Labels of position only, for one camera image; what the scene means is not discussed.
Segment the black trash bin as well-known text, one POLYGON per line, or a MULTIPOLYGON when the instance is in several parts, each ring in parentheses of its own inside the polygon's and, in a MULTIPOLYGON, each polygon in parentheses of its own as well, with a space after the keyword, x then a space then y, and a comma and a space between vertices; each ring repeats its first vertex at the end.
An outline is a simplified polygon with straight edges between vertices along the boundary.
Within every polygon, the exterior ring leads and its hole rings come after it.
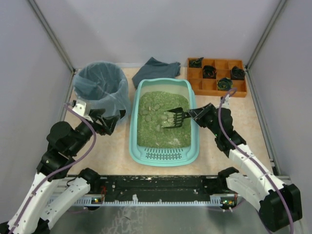
POLYGON ((115 114, 115 117, 117 119, 117 124, 121 124, 125 121, 126 119, 126 110, 118 110, 117 113, 115 114))

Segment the black litter scoop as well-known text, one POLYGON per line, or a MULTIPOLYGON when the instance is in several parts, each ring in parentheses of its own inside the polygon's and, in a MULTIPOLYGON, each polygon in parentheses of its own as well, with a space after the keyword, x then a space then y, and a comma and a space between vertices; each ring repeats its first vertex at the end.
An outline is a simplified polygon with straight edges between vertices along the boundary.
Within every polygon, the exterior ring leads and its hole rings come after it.
POLYGON ((167 114, 170 114, 167 122, 162 124, 162 128, 165 129, 175 129, 180 128, 183 125, 184 119, 190 118, 191 115, 188 112, 183 111, 182 107, 177 107, 171 110, 166 111, 167 114))

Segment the teal plastic litter box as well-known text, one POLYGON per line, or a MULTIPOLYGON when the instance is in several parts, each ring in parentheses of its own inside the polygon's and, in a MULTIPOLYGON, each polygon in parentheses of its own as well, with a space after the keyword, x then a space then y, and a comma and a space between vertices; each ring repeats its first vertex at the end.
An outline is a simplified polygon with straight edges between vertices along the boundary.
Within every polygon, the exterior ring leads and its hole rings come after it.
POLYGON ((188 81, 173 78, 145 79, 135 92, 130 123, 129 153, 137 163, 174 167, 192 163, 199 155, 199 126, 185 119, 174 128, 174 114, 196 107, 188 81))

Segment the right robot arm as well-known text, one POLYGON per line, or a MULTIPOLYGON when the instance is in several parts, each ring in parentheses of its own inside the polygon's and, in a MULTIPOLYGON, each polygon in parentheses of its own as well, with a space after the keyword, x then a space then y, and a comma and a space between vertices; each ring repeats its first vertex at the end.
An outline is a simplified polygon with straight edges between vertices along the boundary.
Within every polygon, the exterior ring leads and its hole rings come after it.
POLYGON ((245 172, 242 175, 237 169, 228 168, 219 172, 218 177, 256 209, 266 228, 276 232, 302 218, 300 190, 277 178, 251 152, 246 140, 234 130, 230 109, 209 103, 183 116, 208 128, 218 149, 245 172))

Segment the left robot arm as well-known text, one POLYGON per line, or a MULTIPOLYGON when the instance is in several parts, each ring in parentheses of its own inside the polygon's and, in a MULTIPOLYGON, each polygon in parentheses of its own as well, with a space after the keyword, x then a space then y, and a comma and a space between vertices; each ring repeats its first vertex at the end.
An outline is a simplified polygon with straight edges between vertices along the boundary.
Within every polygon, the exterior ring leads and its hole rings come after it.
POLYGON ((69 169, 91 152, 97 135, 111 135, 126 112, 118 111, 115 116, 104 118, 103 109, 91 110, 90 115, 84 117, 75 108, 65 108, 81 123, 74 129, 66 121, 52 126, 47 136, 47 151, 37 166, 29 192, 14 216, 1 223, 2 234, 48 234, 79 198, 99 188, 100 175, 85 168, 74 178, 72 185, 51 203, 48 202, 69 169))

